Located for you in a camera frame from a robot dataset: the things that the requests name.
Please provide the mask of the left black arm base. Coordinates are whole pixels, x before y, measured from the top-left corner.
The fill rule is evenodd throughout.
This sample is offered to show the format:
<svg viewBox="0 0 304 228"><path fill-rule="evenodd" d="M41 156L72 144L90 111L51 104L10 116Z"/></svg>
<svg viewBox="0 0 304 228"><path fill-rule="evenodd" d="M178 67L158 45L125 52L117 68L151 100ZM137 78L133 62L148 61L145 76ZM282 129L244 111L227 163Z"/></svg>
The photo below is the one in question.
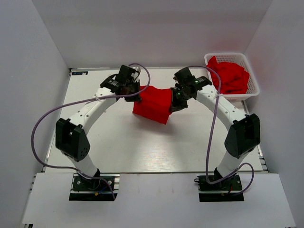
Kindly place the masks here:
<svg viewBox="0 0 304 228"><path fill-rule="evenodd" d="M69 194L69 201L114 201L119 189L119 175L101 176L106 180L87 180L79 175L74 175Z"/></svg>

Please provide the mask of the red t shirt in basket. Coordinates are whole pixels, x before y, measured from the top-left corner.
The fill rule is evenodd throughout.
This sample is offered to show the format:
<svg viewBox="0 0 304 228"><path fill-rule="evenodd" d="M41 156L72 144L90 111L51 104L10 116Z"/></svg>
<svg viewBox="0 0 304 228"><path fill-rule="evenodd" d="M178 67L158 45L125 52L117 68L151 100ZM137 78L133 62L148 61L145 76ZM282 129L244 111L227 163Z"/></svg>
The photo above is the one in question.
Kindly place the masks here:
<svg viewBox="0 0 304 228"><path fill-rule="evenodd" d="M218 73L221 79L220 92L225 95L245 94L249 73L240 65L230 62L217 62L213 56L207 64L207 67Z"/></svg>

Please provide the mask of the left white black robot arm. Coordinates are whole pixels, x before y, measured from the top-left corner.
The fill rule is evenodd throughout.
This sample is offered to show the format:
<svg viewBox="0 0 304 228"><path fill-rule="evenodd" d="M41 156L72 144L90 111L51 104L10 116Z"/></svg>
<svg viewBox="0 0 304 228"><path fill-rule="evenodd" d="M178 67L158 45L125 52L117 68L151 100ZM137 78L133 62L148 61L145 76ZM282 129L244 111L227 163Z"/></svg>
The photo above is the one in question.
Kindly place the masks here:
<svg viewBox="0 0 304 228"><path fill-rule="evenodd" d="M56 123L55 146L69 158L77 171L84 177L84 184L91 190L100 185L99 170L89 154L89 130L99 117L118 100L118 95L131 95L140 91L137 80L125 86L106 85L98 88L93 101L85 105L67 119L60 118Z"/></svg>

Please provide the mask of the white plastic basket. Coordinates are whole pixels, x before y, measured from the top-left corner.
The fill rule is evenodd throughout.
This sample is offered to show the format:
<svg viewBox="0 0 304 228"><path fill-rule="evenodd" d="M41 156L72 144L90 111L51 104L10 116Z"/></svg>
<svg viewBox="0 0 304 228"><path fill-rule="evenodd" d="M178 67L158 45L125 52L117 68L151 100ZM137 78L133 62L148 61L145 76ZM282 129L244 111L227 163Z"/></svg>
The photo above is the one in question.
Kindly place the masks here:
<svg viewBox="0 0 304 228"><path fill-rule="evenodd" d="M207 67L218 73L208 71L209 80L227 100L245 101L260 92L252 69L242 53L207 53L204 56Z"/></svg>

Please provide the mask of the red t shirt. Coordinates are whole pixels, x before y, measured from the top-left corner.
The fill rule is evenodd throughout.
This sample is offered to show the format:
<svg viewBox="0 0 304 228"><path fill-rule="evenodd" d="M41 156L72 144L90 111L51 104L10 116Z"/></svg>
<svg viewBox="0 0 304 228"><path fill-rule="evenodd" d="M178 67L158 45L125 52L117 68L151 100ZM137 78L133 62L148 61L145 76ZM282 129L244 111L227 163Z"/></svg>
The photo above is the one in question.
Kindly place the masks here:
<svg viewBox="0 0 304 228"><path fill-rule="evenodd" d="M245 94L249 73L240 65L230 62L217 62L213 56L207 64L207 67L218 73L221 79L220 92L225 95Z"/></svg>
<svg viewBox="0 0 304 228"><path fill-rule="evenodd" d="M141 101L134 102L133 114L166 124L171 115L171 96L170 88L159 89L150 85L140 93Z"/></svg>

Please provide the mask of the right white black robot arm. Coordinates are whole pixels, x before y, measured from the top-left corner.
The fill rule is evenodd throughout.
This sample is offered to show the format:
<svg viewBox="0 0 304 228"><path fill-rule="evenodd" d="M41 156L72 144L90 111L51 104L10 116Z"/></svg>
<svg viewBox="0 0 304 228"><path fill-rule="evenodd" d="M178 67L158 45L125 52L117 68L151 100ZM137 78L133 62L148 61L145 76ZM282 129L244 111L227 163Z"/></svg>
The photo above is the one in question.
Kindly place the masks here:
<svg viewBox="0 0 304 228"><path fill-rule="evenodd" d="M206 176L209 175L209 157L216 119L218 118L227 129L228 134L224 141L226 152L214 170L215 178L207 181L215 184L219 189L226 189L232 183L231 176L234 176L245 165L242 162L244 158L260 144L259 117L256 114L248 115L237 109L230 101L221 96L213 85L194 87L176 84L171 88L171 92L171 112L187 108L188 100L191 98L213 112L206 154Z"/></svg>

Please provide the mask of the dark label sticker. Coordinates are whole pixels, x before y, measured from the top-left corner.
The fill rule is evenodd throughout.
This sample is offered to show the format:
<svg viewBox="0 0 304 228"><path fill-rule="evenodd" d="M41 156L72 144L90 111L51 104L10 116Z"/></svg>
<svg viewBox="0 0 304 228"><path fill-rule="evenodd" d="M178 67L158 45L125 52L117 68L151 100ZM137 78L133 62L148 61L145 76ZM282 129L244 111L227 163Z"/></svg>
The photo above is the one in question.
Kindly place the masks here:
<svg viewBox="0 0 304 228"><path fill-rule="evenodd" d="M74 71L72 72L73 76L82 76L82 75L88 75L88 71Z"/></svg>

